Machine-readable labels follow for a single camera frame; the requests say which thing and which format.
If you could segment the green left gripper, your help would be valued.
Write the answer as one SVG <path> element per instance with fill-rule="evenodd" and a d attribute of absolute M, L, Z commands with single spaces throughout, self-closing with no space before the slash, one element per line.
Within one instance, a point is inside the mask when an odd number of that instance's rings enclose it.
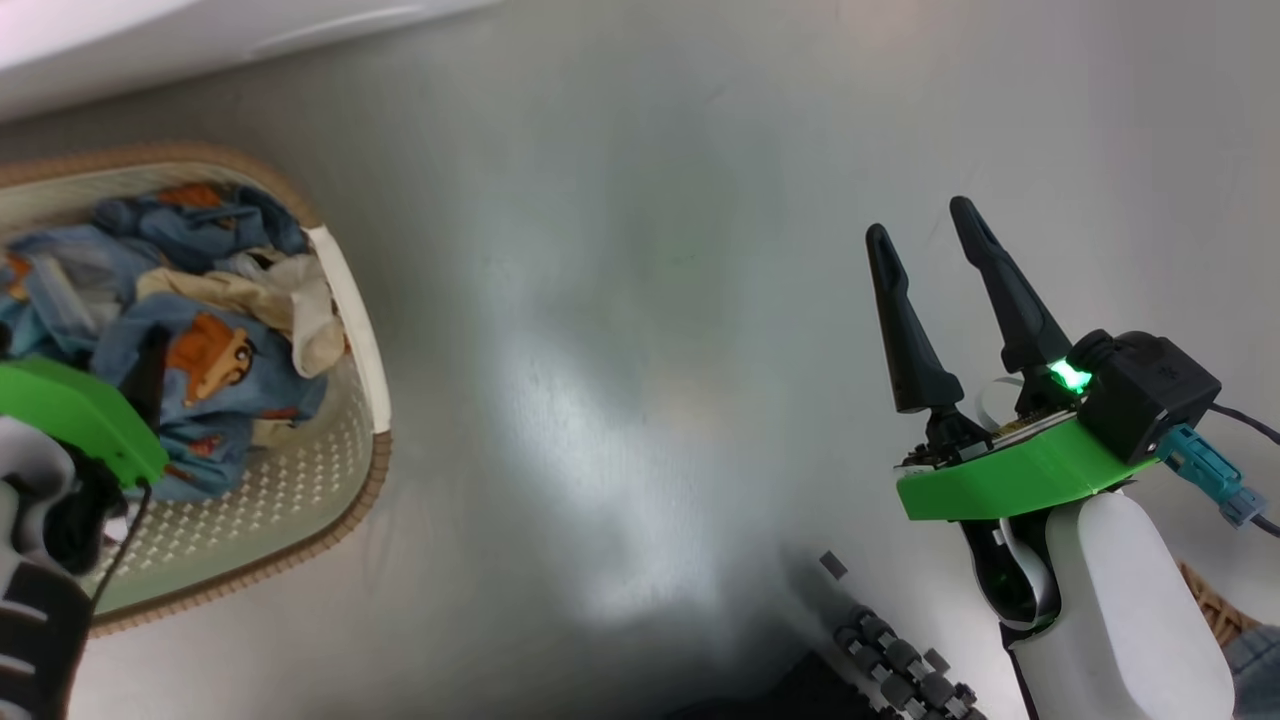
<path fill-rule="evenodd" d="M 110 469 L 123 488 L 155 484 L 169 456 L 154 428 L 163 409 L 172 334 L 154 325 L 133 363 L 133 405 L 114 386 L 46 357 L 5 361 L 1 411 Z"/>

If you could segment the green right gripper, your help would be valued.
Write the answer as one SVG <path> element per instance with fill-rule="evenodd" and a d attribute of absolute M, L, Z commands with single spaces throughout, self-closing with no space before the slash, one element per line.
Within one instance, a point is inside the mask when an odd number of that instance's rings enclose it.
<path fill-rule="evenodd" d="M 1056 413 L 1076 393 L 1051 366 L 1071 342 L 998 242 L 975 204 L 948 202 L 966 260 L 980 273 L 998 323 L 1004 370 L 1023 380 L 1019 414 Z M 941 363 L 908 296 L 909 277 L 882 224 L 865 234 L 876 309 L 895 407 L 901 414 L 955 407 L 964 391 Z M 1015 430 L 995 448 L 956 466 L 901 465 L 897 495 L 913 521 L 984 521 L 1015 518 L 1076 502 L 1120 486 L 1156 462 L 1117 460 L 1073 413 L 1060 413 Z"/>

